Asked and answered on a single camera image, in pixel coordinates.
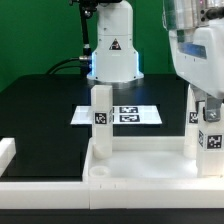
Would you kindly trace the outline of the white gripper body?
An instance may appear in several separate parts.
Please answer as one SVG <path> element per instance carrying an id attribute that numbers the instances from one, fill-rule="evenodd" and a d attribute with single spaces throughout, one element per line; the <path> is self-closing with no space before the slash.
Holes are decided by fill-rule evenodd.
<path id="1" fill-rule="evenodd" d="M 224 99 L 224 26 L 200 27 L 192 43 L 179 43 L 169 32 L 174 68 L 181 78 L 202 91 Z"/>

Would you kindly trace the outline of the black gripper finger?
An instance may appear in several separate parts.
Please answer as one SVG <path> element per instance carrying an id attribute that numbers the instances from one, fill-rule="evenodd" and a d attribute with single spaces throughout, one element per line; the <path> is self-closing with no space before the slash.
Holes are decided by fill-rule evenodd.
<path id="1" fill-rule="evenodd" d="M 196 102 L 203 102 L 205 100 L 205 92 L 194 85 L 190 85 L 193 91 L 194 99 Z"/>
<path id="2" fill-rule="evenodd" d="M 207 122 L 218 122 L 221 119 L 221 105 L 223 100 L 209 94 L 205 97 L 205 119 Z"/>

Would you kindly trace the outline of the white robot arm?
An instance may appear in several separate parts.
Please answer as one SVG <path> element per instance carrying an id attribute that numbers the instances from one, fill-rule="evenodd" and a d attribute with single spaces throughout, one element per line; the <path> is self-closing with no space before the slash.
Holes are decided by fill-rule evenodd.
<path id="1" fill-rule="evenodd" d="M 84 20 L 98 14 L 95 50 L 84 37 L 87 78 L 102 83 L 141 79 L 133 47 L 133 10 L 126 0 L 70 0 Z M 221 120 L 224 102 L 224 0 L 163 0 L 163 27 L 168 31 L 176 74 L 185 79 L 195 99 L 205 103 L 207 122 Z"/>

